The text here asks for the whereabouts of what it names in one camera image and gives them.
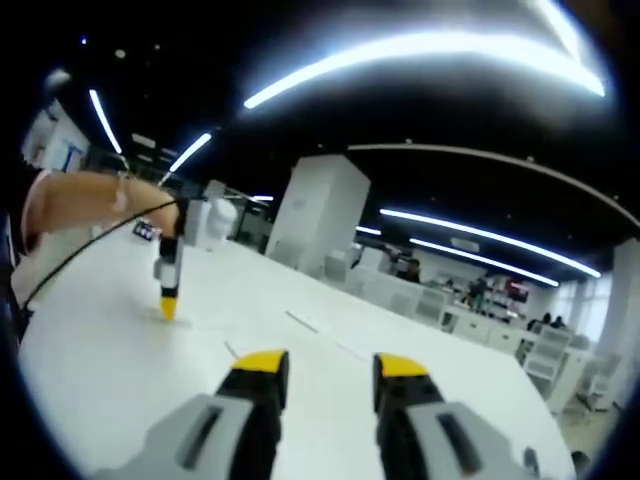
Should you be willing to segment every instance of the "black cable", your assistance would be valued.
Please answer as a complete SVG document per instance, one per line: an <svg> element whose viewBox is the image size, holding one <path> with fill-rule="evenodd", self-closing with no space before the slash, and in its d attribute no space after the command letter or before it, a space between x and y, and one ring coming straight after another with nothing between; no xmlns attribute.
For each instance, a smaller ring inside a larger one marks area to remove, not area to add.
<svg viewBox="0 0 640 480"><path fill-rule="evenodd" d="M177 203L178 200L172 200L170 202L166 202L163 203L161 205L158 205L156 207L152 207L152 208L147 208L146 210L143 210L141 212L136 213L135 215L132 215L124 220L122 220L121 222L116 223L113 227L109 228L108 230L105 230L104 232L102 232L100 235L98 235L95 238L92 238L91 240L89 240L87 243L85 243L83 246L81 246L78 250L76 250L75 252L73 252L71 255L69 255L67 258L65 258L62 262L60 262L58 264L58 266L56 266L56 268L54 268L53 270L51 270L51 272L49 272L47 274L46 277L44 277L42 280L40 280L40 282L38 283L38 285L36 285L36 288L33 289L33 291L29 294L29 296L27 297L27 300L24 302L24 305L22 306L22 310L21 310L21 315L25 316L28 314L27 312L27 307L29 306L29 302L31 300L33 300L33 297L35 297L38 292L40 290L42 290L42 287L44 287L47 282L49 282L49 280L51 280L53 277L55 277L58 273L60 273L60 271L66 267L69 262L71 262L71 260L73 260L74 258L76 258L78 255L80 255L82 252L84 252L87 248L89 248L91 245L93 245L94 243L96 243L98 240L106 237L107 235L109 235L110 233L113 233L114 231L116 231L117 229L119 229L120 227L124 227L126 224L128 224L129 222L132 222L133 220L135 220L136 218L139 217L143 217L144 215L147 215L151 212L155 212L156 210L160 210L161 208L164 207L168 207L169 205L173 205L175 203Z"/></svg>

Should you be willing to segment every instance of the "black ceiling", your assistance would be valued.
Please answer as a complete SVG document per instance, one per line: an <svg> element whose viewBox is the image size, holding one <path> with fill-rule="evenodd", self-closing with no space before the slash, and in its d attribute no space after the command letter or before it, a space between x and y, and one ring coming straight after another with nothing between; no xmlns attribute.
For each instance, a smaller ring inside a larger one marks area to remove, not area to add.
<svg viewBox="0 0 640 480"><path fill-rule="evenodd" d="M89 88L100 92L129 157L151 154L167 168L157 151L132 142L134 132L178 152L211 132L211 142L181 170L196 181L218 178L247 193L281 198L299 157L341 152L372 181L363 223L383 226L390 239L441 237L433 228L381 219L379 208L495 230L606 269L611 246L637 231L620 213L573 186L478 157L347 150L411 142L531 156L616 197L640 217L638 146L632 143L640 111L633 90L638 78L633 18L624 2L611 8L595 0L568 3L595 37L601 63L610 68L604 98L471 57L429 62L417 57L342 70L255 110L242 106L261 88L331 53L434 25L514 31L562 48L524 2L512 0L255 2L225 6L224 15L202 13L200 20L191 12L184 28L176 26L182 23L178 19L161 27L155 22L135 28L72 25L52 33L43 49L73 76L63 104L106 150L111 147L89 102ZM604 16L594 15L596 7ZM80 43L83 34L86 45ZM116 57L117 49L126 56ZM537 273L571 275L487 242L482 253Z"/></svg>

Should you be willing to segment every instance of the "white table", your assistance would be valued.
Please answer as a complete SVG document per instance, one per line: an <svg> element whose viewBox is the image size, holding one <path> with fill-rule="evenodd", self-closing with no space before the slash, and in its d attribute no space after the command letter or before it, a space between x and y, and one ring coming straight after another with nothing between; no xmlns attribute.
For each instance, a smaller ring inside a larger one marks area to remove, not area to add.
<svg viewBox="0 0 640 480"><path fill-rule="evenodd" d="M153 423L214 392L234 360L229 346L239 355L291 352L274 479L383 478L372 411L376 351L426 365L448 400L465 402L511 439L518 461L532 446L544 475L572 476L560 431L514 359L233 243L215 253L186 249L177 320L167 324L151 276L156 255L156 245L126 231L94 245L58 278L25 336L25 380L82 473L124 464Z"/></svg>

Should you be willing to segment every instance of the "white tabletop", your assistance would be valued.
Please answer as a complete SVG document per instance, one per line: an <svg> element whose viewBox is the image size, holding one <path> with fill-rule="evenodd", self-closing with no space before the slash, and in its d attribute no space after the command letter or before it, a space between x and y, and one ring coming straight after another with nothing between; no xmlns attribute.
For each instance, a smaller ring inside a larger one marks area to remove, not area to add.
<svg viewBox="0 0 640 480"><path fill-rule="evenodd" d="M274 479L384 477L372 410L377 351L423 363L447 400L465 402L510 438L518 461L531 446L542 474L573 475L555 421L509 356L231 242L185 250L177 319L167 324L152 279L156 257L156 245L127 231L94 245L58 278L20 350L37 406L82 473L124 464L153 423L214 392L232 352L285 347L289 397Z"/></svg>

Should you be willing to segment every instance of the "white desk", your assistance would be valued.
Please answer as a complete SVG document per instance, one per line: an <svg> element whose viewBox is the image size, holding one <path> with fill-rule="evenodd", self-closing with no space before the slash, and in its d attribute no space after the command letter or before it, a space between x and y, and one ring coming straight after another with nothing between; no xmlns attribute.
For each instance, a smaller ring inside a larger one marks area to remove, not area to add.
<svg viewBox="0 0 640 480"><path fill-rule="evenodd" d="M543 475L573 474L555 421L506 355L233 243L215 253L185 250L177 320L166 324L151 276L156 255L156 245L129 232L94 245L58 278L25 336L19 360L28 387L82 473L122 465L154 422L189 397L214 392L233 361L228 344L239 355L291 352L273 479L383 478L372 411L376 351L425 364L447 399L464 401L511 439L518 461L532 446Z"/></svg>

